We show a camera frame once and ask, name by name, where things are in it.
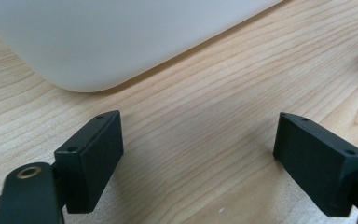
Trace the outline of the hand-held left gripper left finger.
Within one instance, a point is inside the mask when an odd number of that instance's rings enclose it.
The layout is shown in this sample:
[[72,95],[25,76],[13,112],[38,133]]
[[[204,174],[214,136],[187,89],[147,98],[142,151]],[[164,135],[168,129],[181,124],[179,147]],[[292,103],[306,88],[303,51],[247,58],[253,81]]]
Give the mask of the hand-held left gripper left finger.
[[97,115],[54,152],[70,214],[94,210],[123,153],[118,110]]

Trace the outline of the white plastic bin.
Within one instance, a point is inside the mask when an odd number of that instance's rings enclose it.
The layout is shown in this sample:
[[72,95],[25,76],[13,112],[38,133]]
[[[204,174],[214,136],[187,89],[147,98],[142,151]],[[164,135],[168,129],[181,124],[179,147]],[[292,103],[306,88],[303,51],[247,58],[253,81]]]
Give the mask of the white plastic bin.
[[68,91],[113,88],[282,0],[0,0],[0,39]]

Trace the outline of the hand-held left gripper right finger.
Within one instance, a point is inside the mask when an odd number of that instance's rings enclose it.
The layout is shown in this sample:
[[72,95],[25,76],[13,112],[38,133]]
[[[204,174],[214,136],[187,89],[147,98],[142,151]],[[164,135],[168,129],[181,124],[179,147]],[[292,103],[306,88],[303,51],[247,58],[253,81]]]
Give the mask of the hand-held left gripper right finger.
[[358,147],[310,119],[281,113],[273,156],[327,216],[358,208]]

